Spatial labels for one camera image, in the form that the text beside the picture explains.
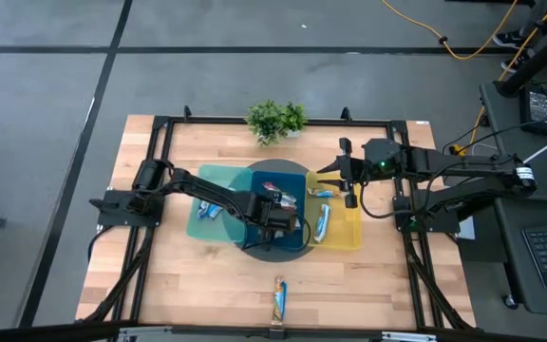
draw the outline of teal mat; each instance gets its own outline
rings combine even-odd
[[[220,165],[202,165],[198,176],[216,185],[233,188],[236,191],[250,190],[253,172],[247,167]],[[191,205],[187,235],[207,241],[242,242],[244,240],[244,223],[231,217],[225,210],[215,219],[198,219],[200,199],[194,199]]]

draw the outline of gray floor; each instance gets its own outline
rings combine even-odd
[[[458,47],[478,46],[507,10],[443,0],[390,2]],[[0,45],[107,46],[122,3],[0,0]],[[517,8],[507,27],[517,27],[525,10]],[[122,45],[434,47],[437,40],[379,1],[135,0]],[[74,317],[97,217],[87,200],[103,194],[126,115],[179,115],[184,105],[196,114],[243,115],[262,99],[294,100],[312,117],[338,117],[348,106],[354,118],[428,120],[442,146],[471,128],[478,85],[497,79],[503,59],[118,55],[36,324]],[[103,62],[103,55],[0,54],[0,215],[9,219],[0,230],[0,328],[15,322]],[[547,81],[547,69],[539,78]],[[547,316],[500,304],[507,282],[499,267],[466,264],[465,271],[481,328],[547,336]]]

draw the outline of green plant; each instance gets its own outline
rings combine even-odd
[[[272,100],[253,105],[248,108],[248,124],[251,132],[258,137],[261,145],[276,143],[283,130],[282,118],[285,108]]]
[[[280,134],[286,137],[288,131],[300,131],[305,128],[308,118],[305,116],[305,107],[302,104],[294,105],[292,101],[284,107],[282,115],[282,131]]]

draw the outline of white pot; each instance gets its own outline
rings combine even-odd
[[[298,138],[301,135],[301,131],[288,131],[287,138]]]

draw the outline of wooden tabletop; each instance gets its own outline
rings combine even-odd
[[[114,188],[130,188],[145,156],[152,122],[153,116],[128,117],[111,178]],[[412,145],[434,148],[428,122],[407,125]],[[340,137],[349,138],[356,146],[352,157],[363,158],[363,149],[357,146],[371,138],[385,138],[386,131],[372,127],[308,126],[299,138],[259,147],[246,125],[177,123],[169,159],[193,174],[203,164],[248,166],[267,159],[286,159],[317,170],[339,153]],[[440,187],[442,181],[436,180],[435,184]],[[373,213],[387,213],[392,210],[393,196],[390,180],[372,182],[365,189],[365,204]],[[233,243],[206,242],[187,236],[191,203],[192,199],[184,195],[166,198],[151,253],[141,322],[268,326],[272,319],[274,279],[284,276],[288,283],[284,324],[288,327],[416,328],[405,251],[393,218],[373,219],[362,214],[363,241],[359,250],[314,248],[293,261],[266,262],[248,256]],[[127,227],[116,227],[96,243],[78,318],[96,309],[118,280],[127,237]],[[443,234],[428,237],[439,287],[462,318],[474,324],[457,246]],[[421,288],[426,322],[431,324],[423,284]],[[134,282],[128,289],[125,318],[129,316]]]

